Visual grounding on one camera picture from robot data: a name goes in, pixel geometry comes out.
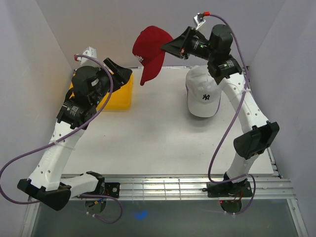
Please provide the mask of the red baseball cap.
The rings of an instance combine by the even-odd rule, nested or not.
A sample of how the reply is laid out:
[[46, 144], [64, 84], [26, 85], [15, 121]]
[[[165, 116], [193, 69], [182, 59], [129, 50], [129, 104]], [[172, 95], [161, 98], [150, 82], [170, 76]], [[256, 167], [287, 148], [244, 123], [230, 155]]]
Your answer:
[[148, 26], [139, 34], [132, 54], [143, 66], [141, 86], [160, 73], [165, 58], [165, 51], [161, 47], [172, 40], [173, 37], [168, 32], [157, 26]]

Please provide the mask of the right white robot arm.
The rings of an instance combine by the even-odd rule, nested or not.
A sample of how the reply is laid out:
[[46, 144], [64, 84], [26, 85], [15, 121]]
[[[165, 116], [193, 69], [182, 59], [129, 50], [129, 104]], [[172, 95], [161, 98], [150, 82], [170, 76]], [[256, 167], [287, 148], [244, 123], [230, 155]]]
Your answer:
[[235, 157], [222, 181], [210, 180], [203, 188], [210, 198], [254, 195], [248, 177], [255, 160], [270, 147], [279, 132], [277, 122], [271, 122], [261, 112], [249, 88], [247, 68], [241, 68], [230, 54], [236, 42], [228, 25], [212, 28], [207, 39], [196, 28], [188, 27], [179, 37], [161, 46], [175, 57], [187, 59], [190, 55], [207, 60], [207, 68], [234, 108], [233, 119], [238, 119], [242, 135], [235, 138]]

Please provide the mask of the white baseball cap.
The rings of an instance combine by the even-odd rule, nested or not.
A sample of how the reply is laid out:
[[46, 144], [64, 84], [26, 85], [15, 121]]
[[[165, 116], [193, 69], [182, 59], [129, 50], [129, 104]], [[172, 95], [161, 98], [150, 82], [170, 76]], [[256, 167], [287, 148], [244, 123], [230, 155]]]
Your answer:
[[186, 74], [187, 103], [189, 112], [199, 118], [217, 114], [222, 90], [210, 75], [206, 65], [194, 66]]

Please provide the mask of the purple baseball cap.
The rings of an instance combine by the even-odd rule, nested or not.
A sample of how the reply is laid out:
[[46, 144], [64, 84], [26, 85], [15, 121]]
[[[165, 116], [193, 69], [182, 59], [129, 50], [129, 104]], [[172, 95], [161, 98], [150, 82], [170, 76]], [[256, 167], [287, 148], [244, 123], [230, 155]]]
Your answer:
[[221, 90], [217, 88], [189, 88], [187, 86], [189, 112], [200, 118], [210, 118], [217, 114], [221, 102]]

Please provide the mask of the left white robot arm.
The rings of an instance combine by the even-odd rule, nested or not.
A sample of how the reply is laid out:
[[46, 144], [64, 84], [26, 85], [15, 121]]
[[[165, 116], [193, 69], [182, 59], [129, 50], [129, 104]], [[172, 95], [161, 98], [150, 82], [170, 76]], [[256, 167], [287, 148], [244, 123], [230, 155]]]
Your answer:
[[38, 165], [17, 188], [53, 210], [63, 209], [68, 201], [82, 194], [100, 197], [105, 191], [105, 178], [87, 171], [63, 179], [65, 165], [89, 123], [98, 113], [97, 106], [109, 94], [129, 83], [132, 70], [106, 58], [103, 64], [81, 64], [74, 71], [71, 88], [57, 115], [49, 147]]

